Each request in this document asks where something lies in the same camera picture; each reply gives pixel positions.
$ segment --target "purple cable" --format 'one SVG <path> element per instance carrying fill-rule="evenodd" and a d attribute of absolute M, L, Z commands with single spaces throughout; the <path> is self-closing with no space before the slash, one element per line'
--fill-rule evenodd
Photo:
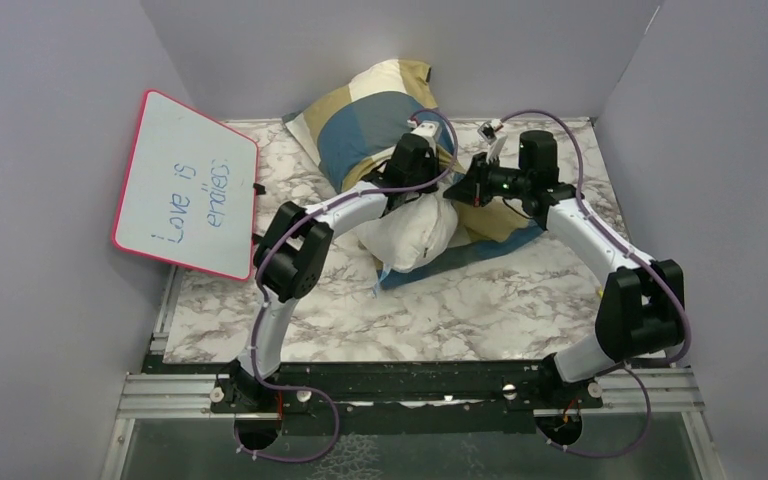
<path fill-rule="evenodd" d="M 670 299 L 670 302 L 673 304 L 673 307 L 675 307 L 676 311 L 678 312 L 678 316 L 681 319 L 681 328 L 684 331 L 684 342 L 682 343 L 681 350 L 679 350 L 678 353 L 664 360 L 648 359 L 648 358 L 642 358 L 637 360 L 641 364 L 648 367 L 669 366 L 669 364 L 681 360 L 682 358 L 684 358 L 685 355 L 687 355 L 687 352 L 690 350 L 690 341 L 691 341 L 690 320 L 687 318 L 687 312 L 685 312 L 684 306 L 682 306 L 676 294 L 673 293 L 672 289 L 655 272 L 655 270 L 648 263 L 646 263 L 642 258 L 640 258 L 636 253 L 634 253 L 633 249 L 628 249 L 621 242 L 619 242 L 617 238 L 614 236 L 614 234 L 607 227 L 605 227 L 604 225 L 602 225 L 601 222 L 596 220 L 597 217 L 584 204 L 584 200 L 581 197 L 582 195 L 581 192 L 584 187 L 584 155 L 581 153 L 581 147 L 578 145 L 578 140 L 576 140 L 575 135 L 572 133 L 572 130 L 569 128 L 569 126 L 563 120 L 558 118 L 556 115 L 553 115 L 544 110 L 520 110 L 518 112 L 514 112 L 510 115 L 502 117 L 500 120 L 502 121 L 502 123 L 504 123 L 513 117 L 518 117 L 520 115 L 526 115 L 526 114 L 534 114 L 534 113 L 538 115 L 544 115 L 554 120 L 555 123 L 557 123 L 558 125 L 561 126 L 561 128 L 564 129 L 564 132 L 566 132 L 567 136 L 569 136 L 570 140 L 572 141 L 573 147 L 575 147 L 575 154 L 576 154 L 576 157 L 578 157 L 578 182 L 576 185 L 575 200 L 578 203 L 578 208 L 579 210 L 581 210 L 581 213 L 584 214 L 584 217 L 587 218 L 588 221 L 594 227 L 596 227 L 596 230 L 599 230 L 599 232 L 602 235 L 604 235 L 605 238 L 607 238 L 608 241 L 610 241 L 611 244 L 617 250 L 622 252 L 624 256 L 626 256 L 627 258 L 630 258 L 634 263 L 640 265 L 640 267 L 643 268 L 643 270 L 652 278 L 652 280 L 655 281 L 655 283 L 661 288 L 661 290 L 664 291 L 664 294 L 667 295 L 667 298 Z"/>
<path fill-rule="evenodd" d="M 257 312 L 257 317 L 255 318 L 254 324 L 252 325 L 251 345 L 249 346 L 251 363 L 252 363 L 252 372 L 254 373 L 254 378 L 261 385 L 263 385 L 264 387 L 270 390 L 281 391 L 281 392 L 298 392 L 298 391 L 306 390 L 322 397 L 328 403 L 328 405 L 331 407 L 331 411 L 334 413 L 334 433 L 331 435 L 331 439 L 329 440 L 328 445 L 326 445 L 325 448 L 323 448 L 322 451 L 318 453 L 315 453 L 313 455 L 309 455 L 306 457 L 298 457 L 298 458 L 281 457 L 278 455 L 271 455 L 268 453 L 259 453 L 259 451 L 257 450 L 249 450 L 248 448 L 243 446 L 242 442 L 240 442 L 239 435 L 237 434 L 237 429 L 235 427 L 233 433 L 234 433 L 234 440 L 237 442 L 237 447 L 238 447 L 237 453 L 246 452 L 248 454 L 251 454 L 253 459 L 260 457 L 260 458 L 265 458 L 267 460 L 273 460 L 273 461 L 282 462 L 282 463 L 307 463 L 324 456 L 325 454 L 330 452 L 331 449 L 334 448 L 334 445 L 337 444 L 337 440 L 340 438 L 340 411 L 337 409 L 337 404 L 334 402 L 334 400 L 331 397 L 328 396 L 327 393 L 313 387 L 293 387 L 288 385 L 275 385 L 267 382 L 260 375 L 260 372 L 257 370 L 257 353 L 256 353 L 257 352 L 257 334 L 260 331 L 260 324 L 263 321 L 263 317 L 266 314 L 266 309 L 268 308 L 268 305 L 269 305 L 269 294 L 266 292 L 266 287 L 263 286 L 263 272 L 266 270 L 266 266 L 269 264 L 269 262 L 272 261 L 272 257 L 275 256 L 275 252 L 277 252 L 281 248 L 281 246 L 287 242 L 287 239 L 292 237 L 293 234 L 296 233 L 296 231 L 298 231 L 302 227 L 302 225 L 311 221 L 318 215 L 321 215 L 326 210 L 330 210 L 349 200 L 360 197 L 361 195 L 376 194 L 376 193 L 382 193 L 382 194 L 407 193 L 407 192 L 422 190 L 424 188 L 430 187 L 431 185 L 435 185 L 437 182 L 439 182 L 440 180 L 443 180 L 443 178 L 449 175 L 458 161 L 457 160 L 458 159 L 457 133 L 455 132 L 455 128 L 452 126 L 452 123 L 449 121 L 449 119 L 436 110 L 432 110 L 428 108 L 417 110 L 416 112 L 414 112 L 413 115 L 411 115 L 411 119 L 413 119 L 417 114 L 424 113 L 424 112 L 433 113 L 434 115 L 437 115 L 438 117 L 440 117 L 440 119 L 443 120 L 443 122 L 446 124 L 446 127 L 449 129 L 449 134 L 452 136 L 452 145 L 453 145 L 452 160 L 449 162 L 449 164 L 446 166 L 446 169 L 440 175 L 438 175 L 433 180 L 430 180 L 421 185 L 416 185 L 413 187 L 375 188 L 375 189 L 364 190 L 361 192 L 356 192 L 354 194 L 350 194 L 345 197 L 337 198 L 333 202 L 329 203 L 327 206 L 318 208 L 310 212 L 309 214 L 305 215 L 301 220 L 299 220 L 295 225 L 290 227 L 290 229 L 287 230 L 287 232 L 284 233 L 284 235 L 280 239 L 278 239 L 277 242 L 275 242 L 275 245 L 269 250 L 269 252 L 267 252 L 266 256 L 263 258 L 263 262 L 260 264 L 260 267 L 257 270 L 257 274 L 255 275 L 255 282 L 257 284 L 257 288 L 263 294 L 263 304 L 261 304 L 260 311 Z"/>
<path fill-rule="evenodd" d="M 546 443 L 554 447 L 555 449 L 560 450 L 564 453 L 569 453 L 570 455 L 575 455 L 577 457 L 584 457 L 584 458 L 595 458 L 595 459 L 621 457 L 627 453 L 631 453 L 637 447 L 639 447 L 643 443 L 643 440 L 646 439 L 646 435 L 649 433 L 649 426 L 652 424 L 652 402 L 649 400 L 649 392 L 646 391 L 646 387 L 643 385 L 643 380 L 641 380 L 640 377 L 638 377 L 637 374 L 632 372 L 630 369 L 623 368 L 623 370 L 628 372 L 628 374 L 631 375 L 632 378 L 634 378 L 637 384 L 640 385 L 640 390 L 643 392 L 643 399 L 646 401 L 646 424 L 643 425 L 643 429 L 640 431 L 640 435 L 637 436 L 637 439 L 635 439 L 633 442 L 631 442 L 624 448 L 617 450 L 616 452 L 608 452 L 608 453 L 588 452 L 586 450 L 578 450 L 575 448 L 569 448 L 569 447 L 564 448 L 563 445 L 558 445 L 552 440 L 549 440 L 549 437 L 547 437 L 546 434 L 543 433 L 543 431 L 538 428 L 537 431 L 540 432 L 540 435 L 543 435 L 543 438 L 546 439 Z"/>

